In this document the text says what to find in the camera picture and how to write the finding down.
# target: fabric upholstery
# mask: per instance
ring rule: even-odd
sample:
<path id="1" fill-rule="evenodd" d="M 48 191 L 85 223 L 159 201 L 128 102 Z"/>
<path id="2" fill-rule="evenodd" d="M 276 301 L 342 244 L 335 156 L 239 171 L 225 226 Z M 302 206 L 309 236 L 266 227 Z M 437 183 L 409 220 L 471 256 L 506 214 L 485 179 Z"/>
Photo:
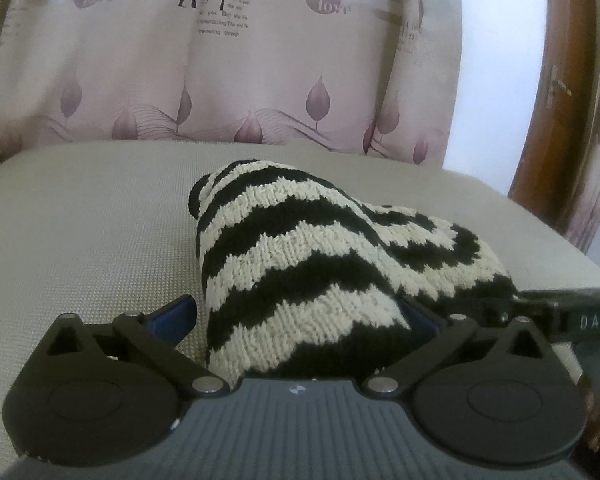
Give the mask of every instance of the fabric upholstery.
<path id="1" fill-rule="evenodd" d="M 521 207 L 477 180 L 400 162 L 311 149 L 103 141 L 21 153 L 0 166 L 0 406 L 55 317 L 109 322 L 180 294 L 200 304 L 180 349 L 202 357 L 191 187 L 242 158 L 291 164 L 360 200 L 457 222 L 485 240 L 521 290 L 600 286 L 600 269 Z M 0 471 L 15 458 L 0 419 Z"/>

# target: door handle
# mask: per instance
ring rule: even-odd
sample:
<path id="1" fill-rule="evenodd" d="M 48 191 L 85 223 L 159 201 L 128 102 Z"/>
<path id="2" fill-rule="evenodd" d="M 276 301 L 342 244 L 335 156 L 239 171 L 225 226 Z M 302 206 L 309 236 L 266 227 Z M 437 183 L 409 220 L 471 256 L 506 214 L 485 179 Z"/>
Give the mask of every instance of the door handle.
<path id="1" fill-rule="evenodd" d="M 567 86 L 567 83 L 558 78 L 558 66 L 554 64 L 551 68 L 551 82 L 549 83 L 549 93 L 546 97 L 546 107 L 551 108 L 554 105 L 554 97 L 558 91 L 558 88 L 565 92 L 568 97 L 573 96 L 573 92 Z"/>

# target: door frame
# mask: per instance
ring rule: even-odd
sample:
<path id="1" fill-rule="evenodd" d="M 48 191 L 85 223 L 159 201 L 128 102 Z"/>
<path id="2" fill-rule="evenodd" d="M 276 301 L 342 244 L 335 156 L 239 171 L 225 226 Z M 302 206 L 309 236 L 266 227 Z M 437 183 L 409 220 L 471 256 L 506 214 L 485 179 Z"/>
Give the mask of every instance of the door frame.
<path id="1" fill-rule="evenodd" d="M 592 6 L 589 6 L 587 12 L 590 14 L 590 18 L 595 20 L 596 30 L 598 30 L 598 17 L 595 2 L 593 2 Z M 550 134 L 548 133 L 549 115 L 547 113 L 546 102 L 552 86 L 552 70 L 554 63 L 558 64 L 558 66 L 563 66 L 564 59 L 567 55 L 569 17 L 568 8 L 557 5 L 557 0 L 547 0 L 546 35 L 538 84 L 538 94 L 536 94 L 536 102 L 529 130 L 526 135 L 525 146 L 509 191 L 509 198 L 522 206 L 528 206 L 532 201 L 534 184 L 542 179 L 542 168 L 537 167 L 534 164 L 534 159 L 537 159 L 538 156 L 544 158 L 544 154 L 548 150 Z M 596 56 L 599 55 L 599 49 L 600 48 L 597 45 Z M 583 157 L 589 137 L 590 120 L 587 121 L 584 138 L 582 139 L 582 148 L 580 150 L 582 153 L 578 154 L 578 164 L 576 165 L 576 168 L 574 168 L 573 174 L 569 175 L 566 188 L 563 190 L 564 203 L 560 207 L 560 212 L 555 216 L 555 220 L 550 223 L 550 226 L 553 228 L 560 228 L 560 213 L 561 210 L 566 207 L 568 197 L 570 197 L 575 185 L 578 170 L 580 169 L 579 161 Z"/>

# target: round pad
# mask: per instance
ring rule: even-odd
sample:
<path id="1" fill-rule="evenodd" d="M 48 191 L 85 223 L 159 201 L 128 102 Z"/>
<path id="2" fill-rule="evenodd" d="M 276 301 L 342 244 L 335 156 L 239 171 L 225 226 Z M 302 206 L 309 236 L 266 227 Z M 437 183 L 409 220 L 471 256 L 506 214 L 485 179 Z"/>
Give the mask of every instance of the round pad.
<path id="1" fill-rule="evenodd" d="M 491 466 L 529 466 L 567 456 L 586 424 L 577 388 L 543 374 L 541 360 L 477 361 L 422 381 L 413 411 L 451 453 Z"/>
<path id="2" fill-rule="evenodd" d="M 9 391 L 3 419 L 16 450 L 94 466 L 133 456 L 169 433 L 180 404 L 167 379 L 127 362 L 103 358 L 87 367 L 63 357 L 63 380 L 16 382 Z"/>

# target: black and white stripes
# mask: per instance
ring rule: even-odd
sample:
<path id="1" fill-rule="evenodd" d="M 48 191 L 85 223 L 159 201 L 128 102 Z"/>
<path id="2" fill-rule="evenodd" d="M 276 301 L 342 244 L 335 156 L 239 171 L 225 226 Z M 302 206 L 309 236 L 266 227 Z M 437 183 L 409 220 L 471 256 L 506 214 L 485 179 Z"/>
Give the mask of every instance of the black and white stripes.
<path id="1" fill-rule="evenodd" d="M 472 232 L 362 203 L 283 164 L 234 162 L 189 196 L 198 219 L 207 364 L 252 376 L 363 380 L 413 350 L 399 294 L 433 310 L 514 287 Z"/>

